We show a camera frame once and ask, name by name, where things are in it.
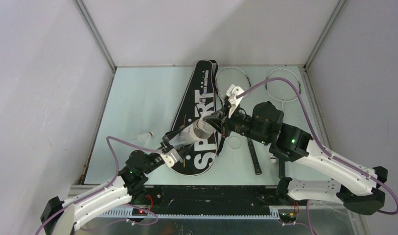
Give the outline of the white shuttlecock tube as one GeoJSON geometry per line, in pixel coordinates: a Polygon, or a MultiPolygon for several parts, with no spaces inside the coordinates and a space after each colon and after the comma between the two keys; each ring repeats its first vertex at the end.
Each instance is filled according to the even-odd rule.
{"type": "Polygon", "coordinates": [[[213,135],[216,130],[209,125],[202,118],[196,120],[191,125],[186,127],[182,133],[181,137],[186,141],[186,144],[192,144],[199,141],[204,141],[213,135]]]}

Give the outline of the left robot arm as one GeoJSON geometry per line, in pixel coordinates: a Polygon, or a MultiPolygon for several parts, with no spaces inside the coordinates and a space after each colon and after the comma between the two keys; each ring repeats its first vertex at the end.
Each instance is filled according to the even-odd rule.
{"type": "Polygon", "coordinates": [[[83,225],[102,213],[124,204],[140,204],[145,200],[147,174],[162,165],[173,167],[183,162],[182,150],[207,139],[201,130],[192,125],[164,136],[158,149],[143,146],[108,136],[108,147],[117,160],[111,141],[135,148],[123,169],[117,169],[113,178],[75,197],[60,200],[53,197],[40,217],[41,226],[36,234],[72,235],[83,225]]]}

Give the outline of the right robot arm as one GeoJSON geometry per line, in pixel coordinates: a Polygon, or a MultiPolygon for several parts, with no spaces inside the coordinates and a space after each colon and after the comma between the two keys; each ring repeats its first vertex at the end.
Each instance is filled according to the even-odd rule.
{"type": "Polygon", "coordinates": [[[387,169],[377,166],[349,167],[349,162],[317,143],[304,130],[283,122],[283,112],[269,101],[259,103],[251,115],[229,106],[204,116],[204,128],[213,128],[223,136],[238,133],[269,146],[269,152],[284,162],[308,166],[328,176],[325,181],[304,181],[283,177],[276,199],[283,205],[297,201],[317,200],[343,205],[346,209],[372,215],[385,204],[385,193],[373,177],[385,181],[387,169]]]}

